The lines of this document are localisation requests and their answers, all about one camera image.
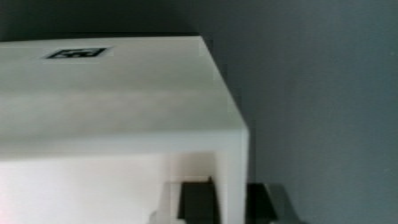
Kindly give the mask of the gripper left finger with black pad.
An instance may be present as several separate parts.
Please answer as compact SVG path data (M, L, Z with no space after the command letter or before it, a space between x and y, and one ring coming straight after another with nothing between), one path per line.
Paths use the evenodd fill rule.
M213 179L181 183L168 182L163 185L149 224L220 224Z

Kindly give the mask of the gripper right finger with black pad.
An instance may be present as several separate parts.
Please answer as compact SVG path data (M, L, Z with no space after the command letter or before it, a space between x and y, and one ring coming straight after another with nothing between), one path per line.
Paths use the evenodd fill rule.
M305 224L280 184L247 185L245 224Z

